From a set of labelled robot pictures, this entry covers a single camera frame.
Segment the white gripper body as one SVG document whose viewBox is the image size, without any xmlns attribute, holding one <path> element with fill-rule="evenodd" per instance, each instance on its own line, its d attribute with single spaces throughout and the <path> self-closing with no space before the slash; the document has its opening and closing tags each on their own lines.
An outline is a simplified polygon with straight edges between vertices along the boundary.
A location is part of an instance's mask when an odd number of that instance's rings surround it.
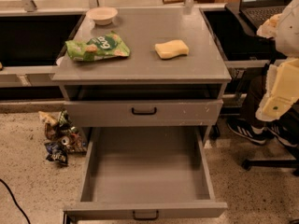
<svg viewBox="0 0 299 224">
<path fill-rule="evenodd" d="M 292 13 L 274 15 L 258 28 L 257 35 L 274 38 L 276 50 L 287 57 L 280 65 L 269 66 L 266 92 L 255 114 L 259 120 L 273 121 L 284 115 L 299 99 L 295 88 L 298 84 L 299 20 Z"/>
</svg>

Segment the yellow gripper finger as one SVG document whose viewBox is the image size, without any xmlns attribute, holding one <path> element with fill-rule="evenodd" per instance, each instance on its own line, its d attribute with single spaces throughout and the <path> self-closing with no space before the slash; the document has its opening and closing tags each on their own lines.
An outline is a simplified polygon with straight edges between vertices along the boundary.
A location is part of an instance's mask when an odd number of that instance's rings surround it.
<svg viewBox="0 0 299 224">
<path fill-rule="evenodd" d="M 279 66 L 271 64 L 262 99 L 262 118 L 279 119 L 299 100 L 299 59 L 288 59 Z"/>
<path fill-rule="evenodd" d="M 275 14 L 269 19 L 269 23 L 272 27 L 276 28 L 278 26 L 278 21 L 281 17 L 281 14 Z"/>
</svg>

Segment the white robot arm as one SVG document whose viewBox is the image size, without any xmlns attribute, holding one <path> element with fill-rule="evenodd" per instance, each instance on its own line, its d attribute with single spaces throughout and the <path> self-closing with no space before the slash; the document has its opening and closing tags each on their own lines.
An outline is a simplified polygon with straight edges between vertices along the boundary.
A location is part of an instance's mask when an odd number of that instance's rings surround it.
<svg viewBox="0 0 299 224">
<path fill-rule="evenodd" d="M 269 65 L 265 94 L 255 114 L 259 120 L 273 121 L 299 100 L 299 0 L 266 20 L 257 35 L 274 38 L 276 51 L 287 57 L 280 65 Z"/>
</svg>

